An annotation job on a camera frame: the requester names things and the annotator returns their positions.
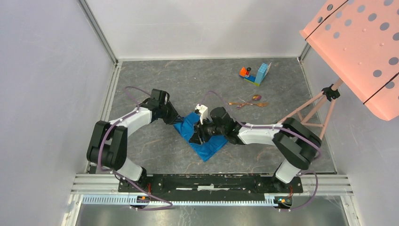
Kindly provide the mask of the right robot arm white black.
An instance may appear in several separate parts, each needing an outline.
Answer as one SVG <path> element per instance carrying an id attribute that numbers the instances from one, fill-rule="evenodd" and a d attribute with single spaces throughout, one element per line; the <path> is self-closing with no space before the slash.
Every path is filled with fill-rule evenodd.
<path id="1" fill-rule="evenodd" d="M 284 156 L 272 178 L 277 192 L 286 191 L 294 177 L 308 170 L 319 156 L 321 139 L 294 118 L 270 125 L 240 122 L 231 117 L 224 107 L 218 107 L 204 117 L 204 111 L 196 109 L 199 120 L 193 125 L 190 143 L 203 145 L 214 137 L 223 137 L 234 145 L 264 144 L 275 146 Z"/>

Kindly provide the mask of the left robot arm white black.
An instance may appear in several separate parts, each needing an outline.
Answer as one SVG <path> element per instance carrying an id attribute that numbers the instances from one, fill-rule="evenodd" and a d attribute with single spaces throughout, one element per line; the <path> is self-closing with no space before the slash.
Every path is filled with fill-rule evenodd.
<path id="1" fill-rule="evenodd" d="M 162 119 L 166 125 L 183 121 L 169 100 L 166 91 L 153 89 L 143 102 L 126 115 L 112 121 L 98 121 L 94 125 L 86 158 L 102 171 L 109 171 L 125 181 L 137 192 L 148 186 L 146 169 L 127 157 L 128 138 L 138 129 Z"/>

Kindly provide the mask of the blue cloth napkin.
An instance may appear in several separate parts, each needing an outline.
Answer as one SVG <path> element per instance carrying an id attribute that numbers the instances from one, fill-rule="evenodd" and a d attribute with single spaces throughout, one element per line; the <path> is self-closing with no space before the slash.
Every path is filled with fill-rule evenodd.
<path id="1" fill-rule="evenodd" d="M 179 135 L 189 144 L 194 152 L 204 161 L 208 161 L 216 152 L 224 147 L 228 141 L 221 135 L 211 136 L 209 140 L 201 139 L 200 133 L 195 132 L 194 125 L 200 121 L 200 116 L 192 112 L 183 117 L 182 122 L 173 125 Z"/>

